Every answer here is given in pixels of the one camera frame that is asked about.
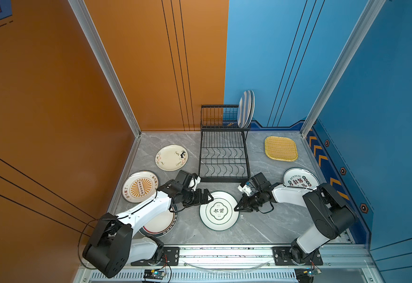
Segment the green cloud pattern plate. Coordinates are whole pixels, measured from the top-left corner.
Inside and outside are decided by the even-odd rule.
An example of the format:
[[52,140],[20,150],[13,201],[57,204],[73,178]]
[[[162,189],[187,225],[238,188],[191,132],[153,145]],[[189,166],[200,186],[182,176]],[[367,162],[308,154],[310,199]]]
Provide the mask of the green cloud pattern plate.
[[214,231],[225,231],[234,226],[239,218],[235,198],[223,191],[213,192],[213,201],[200,206],[200,219],[203,224]]

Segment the blue striped plate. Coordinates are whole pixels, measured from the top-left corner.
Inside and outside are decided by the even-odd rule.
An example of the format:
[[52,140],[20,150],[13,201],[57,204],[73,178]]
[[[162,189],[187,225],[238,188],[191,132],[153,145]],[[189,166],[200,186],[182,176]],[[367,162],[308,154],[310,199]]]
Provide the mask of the blue striped plate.
[[238,115],[237,115],[237,122],[238,122],[239,128],[245,128],[249,110],[250,110],[250,95],[247,90],[244,92],[239,102]]
[[254,108],[255,108],[255,94],[253,92],[253,90],[249,90],[249,95],[250,95],[250,110],[248,112],[248,118],[245,124],[246,128],[249,128],[251,125],[251,121],[253,119],[253,115],[254,115]]

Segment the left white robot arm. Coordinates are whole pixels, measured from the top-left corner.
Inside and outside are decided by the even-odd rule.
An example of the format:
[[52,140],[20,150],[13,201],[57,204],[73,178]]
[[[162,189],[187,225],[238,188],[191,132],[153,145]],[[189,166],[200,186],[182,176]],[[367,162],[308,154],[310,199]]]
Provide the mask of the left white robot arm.
[[201,178],[180,171],[175,179],[159,186],[154,195],[141,204],[117,215],[106,213],[97,219],[82,258],[107,278],[115,277],[127,264],[148,261],[160,263],[164,244],[156,237],[135,239],[139,230],[173,205],[183,208],[209,204],[214,197],[208,189],[199,189]]

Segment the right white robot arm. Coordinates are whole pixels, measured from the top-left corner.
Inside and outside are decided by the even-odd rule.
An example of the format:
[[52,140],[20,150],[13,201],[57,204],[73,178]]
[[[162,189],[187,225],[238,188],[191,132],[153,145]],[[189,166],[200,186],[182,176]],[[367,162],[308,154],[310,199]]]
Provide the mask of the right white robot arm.
[[270,183],[262,173],[238,186],[242,197],[236,212],[259,212],[264,204],[292,204],[305,207],[313,225],[291,243],[290,254],[297,264],[307,261],[319,248],[353,226],[358,217],[345,198],[328,183],[315,187]]

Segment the cream floral plate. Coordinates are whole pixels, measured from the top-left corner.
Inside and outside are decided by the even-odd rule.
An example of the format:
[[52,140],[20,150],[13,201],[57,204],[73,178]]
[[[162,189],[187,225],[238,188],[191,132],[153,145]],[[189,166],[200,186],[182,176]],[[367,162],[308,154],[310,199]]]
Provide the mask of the cream floral plate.
[[155,164],[163,171],[172,172],[181,169],[187,160],[188,152],[184,147],[169,145],[156,154]]

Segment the red green rimmed plate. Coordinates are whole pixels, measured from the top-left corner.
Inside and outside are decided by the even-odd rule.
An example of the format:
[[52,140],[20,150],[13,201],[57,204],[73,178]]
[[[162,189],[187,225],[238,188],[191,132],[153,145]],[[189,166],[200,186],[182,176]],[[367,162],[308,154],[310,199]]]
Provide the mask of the red green rimmed plate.
[[146,237],[162,237],[173,229],[177,220],[177,212],[165,211],[144,225],[140,229],[140,233]]

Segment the white plate red characters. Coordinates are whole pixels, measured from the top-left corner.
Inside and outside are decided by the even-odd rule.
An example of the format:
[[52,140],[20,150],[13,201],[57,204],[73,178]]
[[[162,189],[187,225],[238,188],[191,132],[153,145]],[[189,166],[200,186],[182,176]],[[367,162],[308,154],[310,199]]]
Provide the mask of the white plate red characters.
[[291,168],[283,175],[283,184],[290,187],[304,187],[314,189],[320,185],[315,175],[306,169]]

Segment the green circuit board right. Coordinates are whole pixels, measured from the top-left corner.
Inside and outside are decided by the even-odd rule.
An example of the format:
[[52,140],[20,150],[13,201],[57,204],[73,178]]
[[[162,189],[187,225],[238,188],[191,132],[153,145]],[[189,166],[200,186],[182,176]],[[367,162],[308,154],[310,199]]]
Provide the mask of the green circuit board right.
[[296,269],[294,270],[298,283],[313,283],[314,277],[322,273],[321,269]]

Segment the green circuit board left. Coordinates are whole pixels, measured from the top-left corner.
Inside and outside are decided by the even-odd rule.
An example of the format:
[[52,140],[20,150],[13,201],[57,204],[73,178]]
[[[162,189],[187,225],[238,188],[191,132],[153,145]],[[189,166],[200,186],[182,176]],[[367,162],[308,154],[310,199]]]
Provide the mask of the green circuit board left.
[[167,272],[164,270],[144,270],[142,282],[144,283],[162,283],[167,277]]

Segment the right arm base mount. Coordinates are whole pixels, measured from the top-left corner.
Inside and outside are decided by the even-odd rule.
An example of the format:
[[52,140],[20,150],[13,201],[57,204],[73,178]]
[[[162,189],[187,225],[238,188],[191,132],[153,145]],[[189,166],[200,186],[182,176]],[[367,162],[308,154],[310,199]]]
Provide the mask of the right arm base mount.
[[277,266],[283,265],[314,265],[322,266],[323,260],[319,249],[306,254],[300,248],[294,246],[272,247],[273,258]]

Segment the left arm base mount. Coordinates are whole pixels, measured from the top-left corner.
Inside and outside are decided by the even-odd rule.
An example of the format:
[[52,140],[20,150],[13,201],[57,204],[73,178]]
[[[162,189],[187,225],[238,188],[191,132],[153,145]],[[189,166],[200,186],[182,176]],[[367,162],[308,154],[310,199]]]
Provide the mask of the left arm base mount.
[[131,266],[163,266],[165,264],[168,264],[169,266],[177,266],[179,259],[180,247],[168,246],[163,247],[163,250],[158,251],[154,258],[132,262]]

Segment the aluminium front rail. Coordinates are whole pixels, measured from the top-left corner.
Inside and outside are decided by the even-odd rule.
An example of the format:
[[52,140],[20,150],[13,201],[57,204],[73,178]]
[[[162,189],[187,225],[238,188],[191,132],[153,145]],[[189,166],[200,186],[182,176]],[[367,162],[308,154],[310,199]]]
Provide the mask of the aluminium front rail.
[[277,266],[269,244],[180,245],[177,266],[123,267],[113,278],[80,267],[76,283],[143,283],[144,270],[164,270],[163,283],[297,283],[296,269],[321,269],[314,283],[382,283],[384,280],[363,245],[327,244],[319,249],[323,265]]

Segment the aluminium corner post left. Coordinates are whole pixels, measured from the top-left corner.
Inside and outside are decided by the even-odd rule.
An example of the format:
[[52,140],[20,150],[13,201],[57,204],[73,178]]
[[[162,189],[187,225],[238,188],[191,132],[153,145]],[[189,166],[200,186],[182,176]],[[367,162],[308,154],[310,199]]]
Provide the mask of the aluminium corner post left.
[[94,53],[96,61],[101,67],[103,75],[107,79],[109,87],[111,88],[130,129],[136,138],[140,138],[141,129],[85,1],[69,0],[68,2],[78,23],[80,24],[91,50]]

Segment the aluminium corner post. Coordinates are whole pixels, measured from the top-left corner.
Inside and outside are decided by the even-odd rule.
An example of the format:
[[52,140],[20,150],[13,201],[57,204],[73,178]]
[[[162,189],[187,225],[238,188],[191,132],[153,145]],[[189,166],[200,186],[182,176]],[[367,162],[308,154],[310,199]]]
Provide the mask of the aluminium corner post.
[[69,0],[68,2],[78,23],[80,24],[91,50],[94,53],[96,61],[101,67],[103,75],[107,79],[109,87],[111,88],[130,129],[136,138],[140,138],[141,129],[85,1]]
[[345,73],[348,65],[352,61],[354,55],[359,49],[361,43],[365,39],[372,24],[380,13],[380,10],[385,4],[385,0],[370,0],[367,1],[357,23],[350,33],[345,46],[343,47],[337,61],[335,62],[327,80],[325,81],[317,99],[315,100],[301,130],[301,137],[305,138],[308,132],[312,129],[315,121],[319,117],[321,111],[325,107],[327,101],[331,97],[334,89]]

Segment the aluminium corner post right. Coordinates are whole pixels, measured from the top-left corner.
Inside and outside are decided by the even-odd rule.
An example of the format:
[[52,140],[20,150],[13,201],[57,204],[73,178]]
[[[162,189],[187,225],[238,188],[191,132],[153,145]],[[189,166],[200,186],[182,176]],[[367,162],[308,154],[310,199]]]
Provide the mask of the aluminium corner post right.
[[315,100],[301,130],[301,137],[305,138],[308,132],[312,129],[315,121],[319,117],[321,111],[325,107],[327,101],[331,97],[334,89],[345,73],[348,65],[352,61],[354,55],[359,49],[361,43],[365,39],[372,24],[380,13],[380,10],[385,4],[385,0],[370,0],[367,1],[357,23],[350,33],[345,46],[343,47],[337,61],[335,62],[327,80],[325,81],[317,99]]

